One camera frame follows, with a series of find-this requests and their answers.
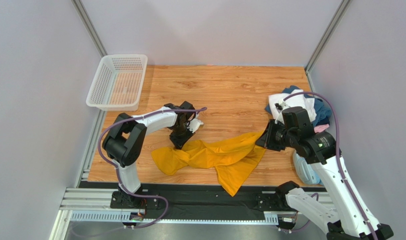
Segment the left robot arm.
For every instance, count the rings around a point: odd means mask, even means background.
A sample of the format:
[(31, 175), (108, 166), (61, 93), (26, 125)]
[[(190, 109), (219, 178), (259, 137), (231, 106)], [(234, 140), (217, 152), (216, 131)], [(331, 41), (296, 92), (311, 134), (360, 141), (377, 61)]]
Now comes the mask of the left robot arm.
[(113, 165), (120, 189), (128, 195), (137, 196), (141, 187), (136, 162), (141, 154), (145, 137), (155, 131), (171, 130), (170, 141), (178, 150), (203, 126), (199, 110), (187, 101), (177, 106), (168, 103), (156, 111), (142, 115), (121, 113), (98, 140), (98, 152)]

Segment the yellow t-shirt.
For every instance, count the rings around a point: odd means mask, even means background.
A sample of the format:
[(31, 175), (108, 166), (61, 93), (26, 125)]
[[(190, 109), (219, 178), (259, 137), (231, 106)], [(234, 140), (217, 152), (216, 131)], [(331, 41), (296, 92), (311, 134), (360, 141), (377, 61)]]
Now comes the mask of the yellow t-shirt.
[(262, 160), (266, 149), (256, 145), (262, 132), (248, 132), (217, 142), (194, 140), (182, 149), (162, 147), (151, 152), (153, 161), (166, 175), (184, 167), (214, 168), (218, 183), (232, 197)]

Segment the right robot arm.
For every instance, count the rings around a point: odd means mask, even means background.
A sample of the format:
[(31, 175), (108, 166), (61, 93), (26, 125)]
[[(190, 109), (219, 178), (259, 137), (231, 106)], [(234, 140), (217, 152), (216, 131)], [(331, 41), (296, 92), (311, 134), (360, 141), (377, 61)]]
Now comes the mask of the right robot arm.
[(293, 148), (317, 173), (334, 208), (309, 196), (295, 182), (276, 188), (277, 202), (303, 214), (318, 226), (329, 240), (388, 240), (392, 228), (372, 214), (351, 180), (339, 142), (328, 132), (316, 133), (307, 111), (290, 107), (282, 111), (283, 124), (270, 120), (256, 145), (268, 150)]

